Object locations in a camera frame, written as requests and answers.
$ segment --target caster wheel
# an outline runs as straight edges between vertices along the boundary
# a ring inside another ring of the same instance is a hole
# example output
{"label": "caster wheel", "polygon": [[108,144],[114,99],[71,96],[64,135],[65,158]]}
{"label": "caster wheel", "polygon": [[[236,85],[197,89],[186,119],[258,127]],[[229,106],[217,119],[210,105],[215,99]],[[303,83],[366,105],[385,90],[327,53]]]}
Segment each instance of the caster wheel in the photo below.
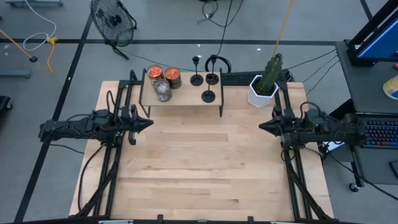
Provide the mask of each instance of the caster wheel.
{"label": "caster wheel", "polygon": [[357,187],[355,183],[349,184],[349,189],[350,189],[352,192],[358,192],[358,191],[359,191],[359,187]]}
{"label": "caster wheel", "polygon": [[11,110],[12,109],[12,104],[9,102],[8,105],[6,106],[7,110]]}

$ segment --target concrete floor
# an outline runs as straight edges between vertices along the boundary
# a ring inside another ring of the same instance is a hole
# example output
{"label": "concrete floor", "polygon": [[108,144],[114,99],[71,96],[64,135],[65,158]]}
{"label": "concrete floor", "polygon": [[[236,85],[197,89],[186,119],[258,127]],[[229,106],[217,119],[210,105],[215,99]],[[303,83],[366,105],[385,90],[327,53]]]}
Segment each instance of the concrete floor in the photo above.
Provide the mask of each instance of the concrete floor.
{"label": "concrete floor", "polygon": [[[123,2],[138,21],[134,40],[218,40],[222,36],[222,28],[210,22],[197,25],[196,22],[202,19],[201,3],[197,0]],[[366,2],[374,14],[386,0]],[[90,1],[64,0],[64,3],[63,7],[37,6],[35,9],[57,23],[56,36],[59,39],[79,39],[88,18]],[[229,1],[220,1],[220,9],[214,20],[224,21],[228,3]],[[239,1],[234,1],[231,13],[237,9],[238,3]],[[225,39],[276,40],[288,5],[289,0],[244,1],[241,11],[226,30]],[[33,15],[28,8],[11,8],[2,2],[0,15],[3,17],[0,28],[13,38],[23,39],[35,32],[52,31],[51,24]],[[294,3],[282,39],[349,39],[366,22],[367,17],[359,0],[301,0]],[[94,25],[91,26],[88,38],[101,38]],[[134,44],[123,49],[157,62],[189,69],[194,68],[191,58],[202,55],[198,68],[204,70],[204,58],[216,53],[218,47],[219,45],[211,44]],[[32,72],[32,78],[28,80],[0,79],[0,95],[10,96],[14,103],[14,109],[2,118],[0,129],[0,223],[11,222],[15,217],[40,151],[41,143],[37,138],[39,124],[52,117],[76,48],[77,44],[57,44],[52,59],[55,74],[51,75],[37,63],[30,63],[15,46],[0,44],[2,69],[27,69]],[[273,45],[226,44],[220,55],[231,61],[233,72],[255,71],[264,68],[273,49]],[[284,55],[284,67],[291,67],[332,49],[333,46],[281,45],[279,52]],[[46,44],[33,54],[45,67],[50,51],[51,46]],[[296,81],[306,79],[332,56],[333,54],[293,69]],[[103,80],[127,79],[130,69],[140,76],[142,69],[150,64],[152,63],[135,57],[129,61],[124,60],[103,44],[85,44],[60,119],[91,111],[95,107]],[[327,68],[328,66],[305,82],[307,91]],[[340,65],[333,67],[307,97],[328,113],[345,102],[349,93]],[[86,144],[83,140],[59,142],[81,151]],[[25,221],[67,217],[81,160],[79,154],[62,148],[50,148]],[[394,223],[398,219],[397,204],[392,199],[369,185],[358,193],[351,193],[348,184],[353,181],[353,176],[334,161],[326,160],[324,170],[336,218],[360,223]],[[398,195],[396,186],[381,187]]]}

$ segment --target fake plant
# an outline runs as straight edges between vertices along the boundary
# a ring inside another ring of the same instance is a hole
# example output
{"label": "fake plant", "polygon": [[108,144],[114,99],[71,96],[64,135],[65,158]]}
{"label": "fake plant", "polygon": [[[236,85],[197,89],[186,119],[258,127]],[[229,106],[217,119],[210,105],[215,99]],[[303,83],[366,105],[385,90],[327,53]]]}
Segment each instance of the fake plant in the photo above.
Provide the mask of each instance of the fake plant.
{"label": "fake plant", "polygon": [[269,96],[274,90],[274,83],[282,71],[283,56],[276,54],[267,63],[261,80],[254,84],[254,90],[258,95]]}

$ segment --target white hexagonal planter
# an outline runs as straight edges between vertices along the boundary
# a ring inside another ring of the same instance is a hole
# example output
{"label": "white hexagonal planter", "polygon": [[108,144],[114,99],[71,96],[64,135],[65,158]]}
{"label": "white hexagonal planter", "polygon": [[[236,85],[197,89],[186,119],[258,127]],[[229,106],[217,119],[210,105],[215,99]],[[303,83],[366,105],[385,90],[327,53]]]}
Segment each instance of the white hexagonal planter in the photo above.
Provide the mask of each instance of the white hexagonal planter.
{"label": "white hexagonal planter", "polygon": [[269,102],[271,101],[271,99],[274,97],[276,91],[278,91],[279,86],[275,85],[275,90],[272,93],[271,96],[261,96],[261,95],[257,95],[256,91],[254,91],[252,84],[258,79],[261,78],[261,75],[256,75],[256,77],[253,78],[253,81],[250,83],[249,85],[249,103],[253,106],[255,106],[256,108],[262,108],[263,106],[269,104]]}

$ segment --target fan grille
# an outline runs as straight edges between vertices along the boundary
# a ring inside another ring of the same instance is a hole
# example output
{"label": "fan grille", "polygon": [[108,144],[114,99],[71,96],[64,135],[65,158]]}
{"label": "fan grille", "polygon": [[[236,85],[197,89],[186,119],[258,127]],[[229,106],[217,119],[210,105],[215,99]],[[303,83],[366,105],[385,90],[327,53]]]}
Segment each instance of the fan grille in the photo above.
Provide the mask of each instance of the fan grille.
{"label": "fan grille", "polygon": [[125,47],[131,43],[134,26],[119,0],[92,0],[90,7],[94,25],[107,44]]}

